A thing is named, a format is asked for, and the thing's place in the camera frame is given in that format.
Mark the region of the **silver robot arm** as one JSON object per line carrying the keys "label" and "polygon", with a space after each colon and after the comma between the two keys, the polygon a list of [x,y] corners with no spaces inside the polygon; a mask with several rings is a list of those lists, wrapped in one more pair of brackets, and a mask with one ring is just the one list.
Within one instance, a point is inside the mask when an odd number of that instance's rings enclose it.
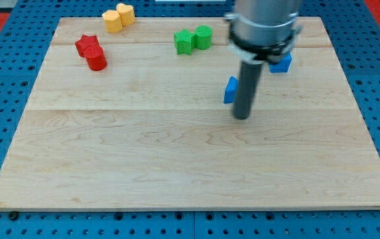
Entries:
{"label": "silver robot arm", "polygon": [[229,46],[247,64],[280,62],[295,45],[301,0],[237,0],[224,15]]}

